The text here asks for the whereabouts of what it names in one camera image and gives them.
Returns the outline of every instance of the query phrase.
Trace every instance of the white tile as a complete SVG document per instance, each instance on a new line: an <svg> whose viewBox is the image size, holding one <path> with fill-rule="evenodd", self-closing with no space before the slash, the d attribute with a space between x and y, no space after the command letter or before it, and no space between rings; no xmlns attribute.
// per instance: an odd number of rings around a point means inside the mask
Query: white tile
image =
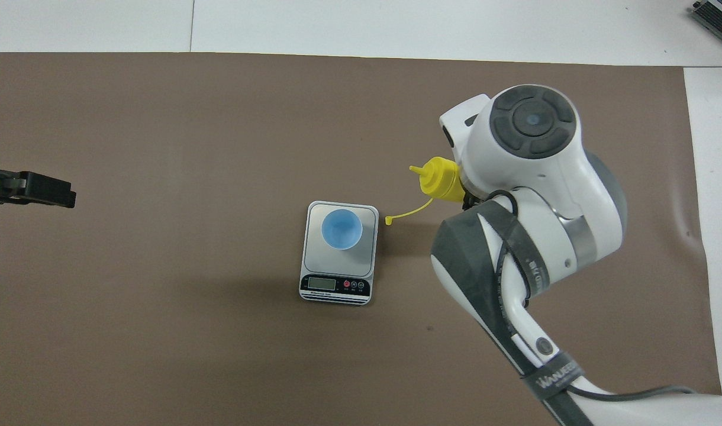
<svg viewBox="0 0 722 426"><path fill-rule="evenodd" d="M0 51L188 51L193 0L0 0Z"/></svg>
<svg viewBox="0 0 722 426"><path fill-rule="evenodd" d="M685 86L722 388L722 68L687 68Z"/></svg>
<svg viewBox="0 0 722 426"><path fill-rule="evenodd" d="M683 0L196 0L193 51L722 66Z"/></svg>

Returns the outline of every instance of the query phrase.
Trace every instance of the kitchen scale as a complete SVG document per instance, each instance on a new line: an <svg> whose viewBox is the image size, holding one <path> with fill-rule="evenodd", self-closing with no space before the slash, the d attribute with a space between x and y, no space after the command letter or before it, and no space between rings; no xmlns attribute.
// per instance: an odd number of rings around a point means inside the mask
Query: kitchen scale
<svg viewBox="0 0 722 426"><path fill-rule="evenodd" d="M372 297L379 212L315 201L306 220L298 293L306 300L364 305Z"/></svg>

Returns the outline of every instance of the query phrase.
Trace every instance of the velcro strap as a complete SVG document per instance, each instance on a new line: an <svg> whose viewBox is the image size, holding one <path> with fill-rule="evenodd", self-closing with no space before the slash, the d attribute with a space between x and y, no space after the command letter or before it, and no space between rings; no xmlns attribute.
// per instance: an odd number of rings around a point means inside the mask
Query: velcro strap
<svg viewBox="0 0 722 426"><path fill-rule="evenodd" d="M550 287L550 275L545 261L518 218L496 202L483 203L479 208L512 254L527 286L527 299L546 291Z"/></svg>
<svg viewBox="0 0 722 426"><path fill-rule="evenodd" d="M548 364L521 378L540 401L561 393L571 385L572 381L585 375L577 361L562 351L554 356Z"/></svg>

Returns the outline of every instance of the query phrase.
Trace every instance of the blue bowl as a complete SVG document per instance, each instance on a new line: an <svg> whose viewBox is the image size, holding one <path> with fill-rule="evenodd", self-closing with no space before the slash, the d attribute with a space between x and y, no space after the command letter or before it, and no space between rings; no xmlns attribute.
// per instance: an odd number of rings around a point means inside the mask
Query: blue bowl
<svg viewBox="0 0 722 426"><path fill-rule="evenodd" d="M339 208L332 211L321 222L321 236L330 247L347 250L361 240L363 225L353 211Z"/></svg>

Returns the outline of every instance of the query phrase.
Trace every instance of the brown paper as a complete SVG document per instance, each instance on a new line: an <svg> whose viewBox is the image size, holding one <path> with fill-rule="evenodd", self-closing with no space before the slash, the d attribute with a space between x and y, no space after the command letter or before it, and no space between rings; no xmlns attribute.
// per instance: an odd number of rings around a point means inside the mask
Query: brown paper
<svg viewBox="0 0 722 426"><path fill-rule="evenodd" d="M530 312L616 392L719 393L681 68L259 54L0 54L0 424L554 424L429 262L435 202L379 232L363 307L297 294L316 199L415 208L437 119L567 94L628 197L623 248Z"/></svg>

